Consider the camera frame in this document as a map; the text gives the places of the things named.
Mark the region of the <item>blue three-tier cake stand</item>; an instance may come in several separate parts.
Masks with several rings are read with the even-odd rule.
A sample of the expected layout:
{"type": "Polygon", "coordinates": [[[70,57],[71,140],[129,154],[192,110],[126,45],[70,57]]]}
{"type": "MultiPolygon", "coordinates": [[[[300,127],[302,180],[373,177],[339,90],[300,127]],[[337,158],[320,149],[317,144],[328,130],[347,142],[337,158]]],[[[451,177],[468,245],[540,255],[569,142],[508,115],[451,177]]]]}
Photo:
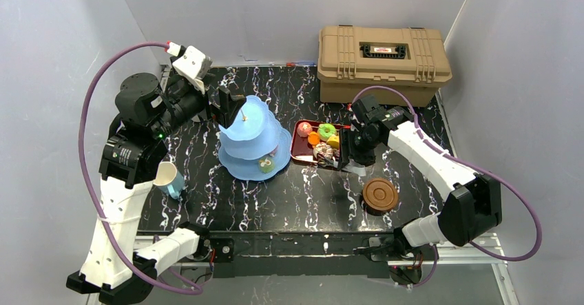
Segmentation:
{"type": "Polygon", "coordinates": [[[265,181],[282,171],[290,162],[292,137],[276,119],[268,105],[248,95],[232,126],[220,127],[218,160],[229,174],[243,181],[265,181]],[[262,173],[258,160],[278,147],[275,169],[262,173]]]}

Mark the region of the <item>red rectangular tray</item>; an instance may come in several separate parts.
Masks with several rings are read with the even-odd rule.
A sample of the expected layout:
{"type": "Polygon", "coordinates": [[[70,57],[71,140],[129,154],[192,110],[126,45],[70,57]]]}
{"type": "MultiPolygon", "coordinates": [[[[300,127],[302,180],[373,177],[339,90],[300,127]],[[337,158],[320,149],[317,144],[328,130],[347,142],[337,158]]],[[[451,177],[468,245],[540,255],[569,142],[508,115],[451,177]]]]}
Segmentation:
{"type": "MultiPolygon", "coordinates": [[[[296,134],[296,127],[300,122],[308,122],[313,127],[313,132],[317,132],[319,124],[321,122],[312,120],[300,120],[296,123],[295,130],[293,132],[293,140],[291,144],[291,158],[296,162],[301,162],[310,165],[317,165],[317,160],[313,156],[313,146],[311,146],[307,138],[301,138],[296,134]]],[[[350,128],[348,125],[333,124],[337,129],[337,135],[342,128],[350,128]]]]}

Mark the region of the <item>green sugared cake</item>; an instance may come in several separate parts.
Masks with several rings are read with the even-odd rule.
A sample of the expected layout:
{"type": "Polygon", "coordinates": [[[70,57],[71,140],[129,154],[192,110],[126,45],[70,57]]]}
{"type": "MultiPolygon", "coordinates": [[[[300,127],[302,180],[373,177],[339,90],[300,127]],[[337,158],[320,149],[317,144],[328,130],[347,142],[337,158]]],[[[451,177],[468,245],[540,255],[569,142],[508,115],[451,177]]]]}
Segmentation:
{"type": "Polygon", "coordinates": [[[275,169],[274,157],[266,155],[258,160],[258,167],[262,173],[271,173],[275,169]]]}

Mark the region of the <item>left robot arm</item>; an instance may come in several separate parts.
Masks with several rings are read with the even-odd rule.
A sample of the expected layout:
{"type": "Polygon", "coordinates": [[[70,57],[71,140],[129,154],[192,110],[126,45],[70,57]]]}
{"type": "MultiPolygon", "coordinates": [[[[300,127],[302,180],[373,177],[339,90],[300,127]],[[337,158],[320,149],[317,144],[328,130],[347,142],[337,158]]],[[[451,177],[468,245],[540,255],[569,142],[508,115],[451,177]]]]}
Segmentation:
{"type": "Polygon", "coordinates": [[[208,230],[190,222],[140,250],[134,241],[145,200],[168,152],[166,137],[201,112],[229,127],[247,100],[224,87],[218,97],[211,103],[182,76],[174,76],[167,90],[149,73],[122,82],[115,98],[118,115],[98,169],[101,189],[91,193],[98,207],[92,244],[81,269],[67,278],[69,289],[97,294],[103,304],[137,304],[163,271],[198,252],[208,230]]]}

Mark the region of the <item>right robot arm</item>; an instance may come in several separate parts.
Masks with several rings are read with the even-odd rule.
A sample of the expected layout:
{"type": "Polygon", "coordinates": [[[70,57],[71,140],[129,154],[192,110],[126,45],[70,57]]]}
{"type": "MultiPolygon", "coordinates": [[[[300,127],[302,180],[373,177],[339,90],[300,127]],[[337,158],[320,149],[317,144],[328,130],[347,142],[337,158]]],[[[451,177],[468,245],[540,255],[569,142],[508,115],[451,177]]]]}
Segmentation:
{"type": "Polygon", "coordinates": [[[441,212],[395,230],[405,249],[443,242],[463,246],[501,223],[500,183],[432,149],[434,142],[420,132],[410,112],[386,109],[372,95],[357,99],[351,109],[351,127],[340,130],[340,169],[374,164],[374,150],[383,144],[408,159],[444,201],[441,212]]]}

